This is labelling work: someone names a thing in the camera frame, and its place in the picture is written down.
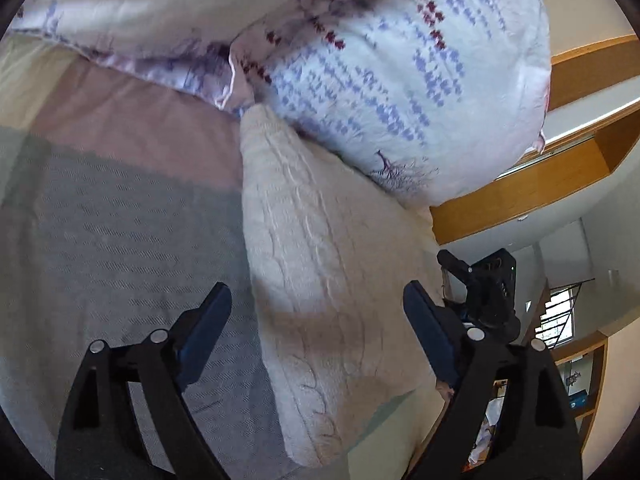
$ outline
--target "cable knit pattern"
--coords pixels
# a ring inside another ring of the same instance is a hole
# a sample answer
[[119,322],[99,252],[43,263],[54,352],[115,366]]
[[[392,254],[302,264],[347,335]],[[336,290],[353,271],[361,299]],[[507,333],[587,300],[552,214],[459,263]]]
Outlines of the cable knit pattern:
[[441,296],[437,245],[428,223],[265,106],[242,118],[241,149],[262,358],[285,446],[301,465],[325,465],[381,404],[434,381],[401,298],[412,279]]

